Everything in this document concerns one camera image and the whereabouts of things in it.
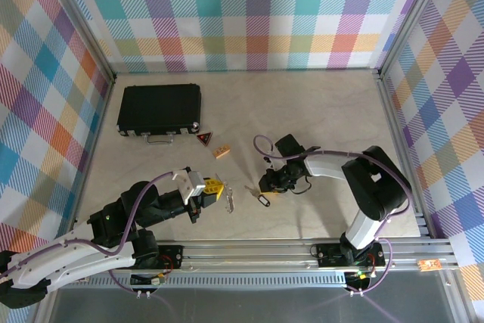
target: beige floor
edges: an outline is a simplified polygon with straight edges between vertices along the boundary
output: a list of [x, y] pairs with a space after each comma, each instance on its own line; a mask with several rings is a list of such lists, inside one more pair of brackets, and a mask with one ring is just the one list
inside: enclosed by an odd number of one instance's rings
[[[171, 146], [150, 146], [117, 133], [126, 86], [189, 82], [202, 89], [202, 131], [214, 132], [209, 147], [193, 135], [180, 135]], [[226, 179], [234, 189], [235, 211], [228, 214], [225, 201], [219, 201], [203, 210], [195, 225], [179, 216], [153, 226], [159, 239], [338, 238], [357, 212], [346, 182], [312, 179], [311, 191], [270, 197], [269, 208], [244, 188], [257, 186], [265, 172], [252, 146], [259, 133], [273, 141], [292, 133], [305, 148], [363, 151], [376, 144], [396, 161], [370, 71], [125, 75], [118, 78], [107, 108], [79, 218], [87, 219], [135, 182], [190, 166], [203, 176], [218, 173]], [[212, 151], [223, 144], [231, 145], [231, 152], [216, 160]], [[160, 193], [175, 188], [174, 182], [158, 184]], [[412, 211], [394, 218], [382, 235], [417, 236]]]

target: checkered wall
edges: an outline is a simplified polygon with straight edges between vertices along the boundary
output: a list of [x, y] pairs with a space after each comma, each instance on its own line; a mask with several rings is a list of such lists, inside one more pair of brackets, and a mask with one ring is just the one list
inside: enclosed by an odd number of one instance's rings
[[106, 91], [58, 0], [0, 0], [0, 250], [64, 233]]
[[405, 0], [78, 3], [120, 72], [367, 67], [408, 10]]
[[431, 0], [389, 76], [433, 223], [484, 318], [484, 0]]

